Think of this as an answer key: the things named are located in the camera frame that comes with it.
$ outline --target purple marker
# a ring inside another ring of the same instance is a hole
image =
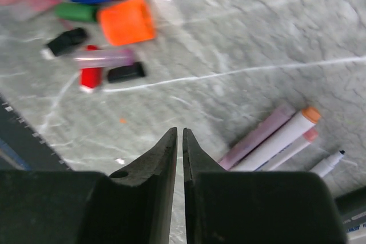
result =
[[[251,131],[244,139],[235,145],[223,159],[219,161],[221,167],[231,169],[237,162],[254,150],[260,143],[265,141],[271,134],[290,120],[296,110],[288,103],[279,106],[258,127]]]
[[[98,51],[78,51],[73,54],[80,69],[99,67],[131,66],[134,55],[128,48],[113,48]]]

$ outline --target black marker cap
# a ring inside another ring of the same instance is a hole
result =
[[[49,42],[46,47],[55,57],[58,57],[63,54],[71,53],[76,47],[84,43],[86,40],[86,30],[83,28],[76,28],[63,32],[57,38]]]
[[[107,80],[109,83],[115,83],[145,76],[146,73],[142,63],[135,62],[131,66],[123,66],[109,70]]]

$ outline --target orange marker cap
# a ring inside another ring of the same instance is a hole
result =
[[[127,0],[98,12],[105,37],[113,46],[155,38],[155,28],[146,0]]]
[[[310,120],[313,123],[317,123],[318,120],[321,118],[321,114],[313,106],[308,106],[306,109],[303,109],[301,112],[306,119]]]

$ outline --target marble tabletop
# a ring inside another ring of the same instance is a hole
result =
[[[92,95],[70,58],[39,54],[63,31],[52,12],[18,23],[0,7],[0,91],[72,168],[110,174],[177,126],[170,240],[185,243],[183,128],[217,160],[287,101],[323,118],[316,142],[281,168],[309,170],[342,148],[324,178],[332,194],[366,183],[366,0],[148,1],[157,38],[132,46],[148,77]],[[72,24],[110,47],[98,25]]]

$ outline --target gray marble surface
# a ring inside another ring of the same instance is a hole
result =
[[[72,60],[39,54],[63,31],[52,13],[17,23],[0,7],[0,91],[72,168],[109,174],[173,126],[179,144],[189,127],[219,159],[286,100],[323,118],[317,141],[281,168],[309,170],[343,148],[324,178],[331,192],[366,183],[366,0],[149,2],[158,36],[133,45],[149,76],[92,95],[80,92]],[[97,25],[73,25],[109,47]],[[179,150],[171,243],[185,243]]]

